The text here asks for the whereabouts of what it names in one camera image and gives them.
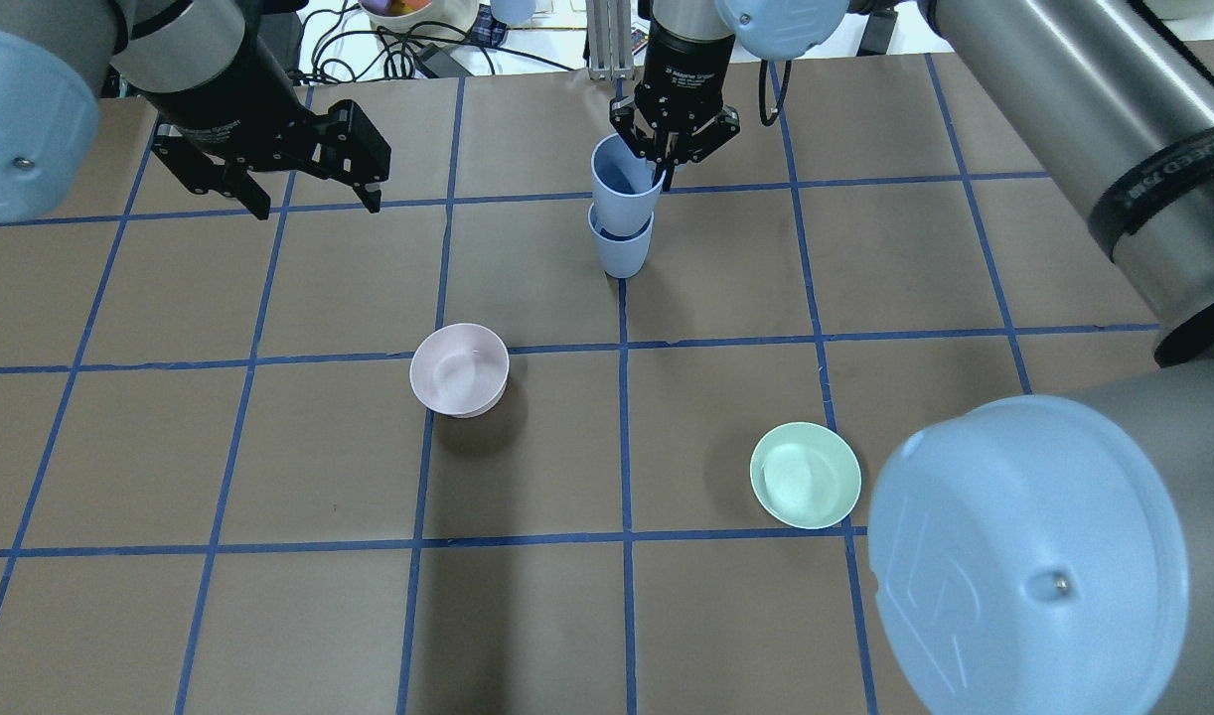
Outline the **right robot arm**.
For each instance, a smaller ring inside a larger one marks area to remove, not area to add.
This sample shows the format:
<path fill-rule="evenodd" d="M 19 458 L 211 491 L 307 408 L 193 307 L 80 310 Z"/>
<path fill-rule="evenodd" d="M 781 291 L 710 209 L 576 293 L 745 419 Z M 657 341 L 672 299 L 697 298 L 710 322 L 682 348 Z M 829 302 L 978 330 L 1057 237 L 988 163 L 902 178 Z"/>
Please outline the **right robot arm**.
<path fill-rule="evenodd" d="M 619 293 L 626 707 L 925 714 L 867 524 L 917 430 L 1151 371 L 1148 310 L 952 55 L 811 61 Z"/>

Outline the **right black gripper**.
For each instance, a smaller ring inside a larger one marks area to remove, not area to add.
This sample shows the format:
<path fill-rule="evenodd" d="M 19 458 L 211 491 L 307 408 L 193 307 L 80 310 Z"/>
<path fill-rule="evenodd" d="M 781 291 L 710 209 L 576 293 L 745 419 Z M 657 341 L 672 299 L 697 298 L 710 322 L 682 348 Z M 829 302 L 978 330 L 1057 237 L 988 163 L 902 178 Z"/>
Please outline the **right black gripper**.
<path fill-rule="evenodd" d="M 639 157 L 639 194 L 671 191 L 683 164 L 705 160 L 739 134 L 738 112 L 722 96 L 733 47 L 731 35 L 651 32 L 642 78 L 609 108 L 612 127 Z"/>

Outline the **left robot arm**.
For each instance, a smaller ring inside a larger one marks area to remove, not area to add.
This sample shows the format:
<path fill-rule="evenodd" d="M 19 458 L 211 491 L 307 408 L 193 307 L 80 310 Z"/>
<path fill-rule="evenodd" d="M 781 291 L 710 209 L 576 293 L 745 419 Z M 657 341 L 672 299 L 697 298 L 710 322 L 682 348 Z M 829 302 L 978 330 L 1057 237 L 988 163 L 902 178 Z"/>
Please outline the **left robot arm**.
<path fill-rule="evenodd" d="M 260 27 L 299 1 L 0 1 L 0 223 L 52 212 L 70 193 L 117 72 L 157 108 L 151 151 L 186 191 L 261 220 L 262 174 L 348 186 L 378 212 L 388 142 L 352 100 L 325 113 L 294 93 Z"/>

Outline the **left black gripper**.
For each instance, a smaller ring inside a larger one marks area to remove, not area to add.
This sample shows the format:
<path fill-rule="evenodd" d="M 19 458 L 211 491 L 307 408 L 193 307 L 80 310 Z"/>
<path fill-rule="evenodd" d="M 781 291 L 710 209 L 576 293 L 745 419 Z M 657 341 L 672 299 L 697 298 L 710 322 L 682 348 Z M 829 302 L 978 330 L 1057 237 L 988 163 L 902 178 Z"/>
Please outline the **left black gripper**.
<path fill-rule="evenodd" d="M 194 87 L 153 91 L 151 104 L 152 151 L 191 194 L 216 192 L 266 220 L 270 195 L 253 176 L 301 171 L 347 183 L 367 212 L 380 210 L 387 140 L 354 100 L 310 110 L 276 59 L 236 59 Z"/>

